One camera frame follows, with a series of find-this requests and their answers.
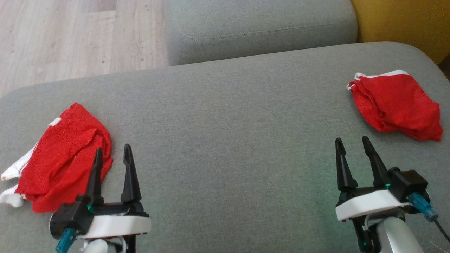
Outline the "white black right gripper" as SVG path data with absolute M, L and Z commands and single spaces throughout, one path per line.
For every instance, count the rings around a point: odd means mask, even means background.
M 369 158 L 373 174 L 373 186 L 386 186 L 389 184 L 387 168 L 376 152 L 368 136 L 362 137 L 366 156 Z M 335 140 L 336 176 L 337 186 L 341 193 L 335 208 L 339 221 L 349 220 L 394 208 L 403 208 L 408 202 L 400 202 L 388 189 L 375 189 L 372 187 L 358 188 L 353 178 L 347 159 L 346 150 L 341 138 Z

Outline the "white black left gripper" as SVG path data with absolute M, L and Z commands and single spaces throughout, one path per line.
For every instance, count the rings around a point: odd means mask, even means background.
M 146 234 L 151 231 L 151 218 L 144 211 L 132 148 L 125 144 L 123 162 L 125 181 L 122 203 L 105 203 L 101 195 L 103 151 L 97 148 L 91 168 L 86 195 L 90 198 L 88 213 L 93 215 L 87 232 L 78 232 L 77 239 L 99 239 Z

